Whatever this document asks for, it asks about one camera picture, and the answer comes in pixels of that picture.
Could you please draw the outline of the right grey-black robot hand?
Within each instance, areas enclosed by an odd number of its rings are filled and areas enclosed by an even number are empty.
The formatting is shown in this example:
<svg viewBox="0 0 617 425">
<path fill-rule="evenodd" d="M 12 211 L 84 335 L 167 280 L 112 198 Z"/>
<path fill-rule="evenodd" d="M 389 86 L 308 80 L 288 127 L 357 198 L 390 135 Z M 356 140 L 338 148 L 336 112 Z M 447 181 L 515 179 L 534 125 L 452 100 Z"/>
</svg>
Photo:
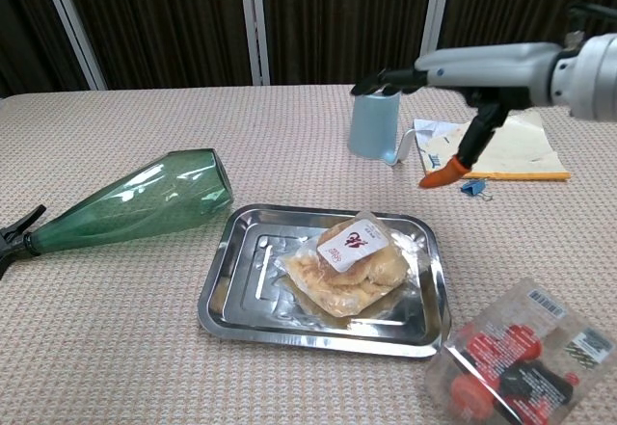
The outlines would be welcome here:
<svg viewBox="0 0 617 425">
<path fill-rule="evenodd" d="M 351 95 L 414 93 L 430 87 L 459 93 L 477 110 L 456 153 L 418 183 L 433 189 L 462 179 L 513 110 L 550 104 L 550 81 L 562 48 L 527 42 L 438 49 L 406 68 L 384 68 L 357 82 Z"/>
</svg>

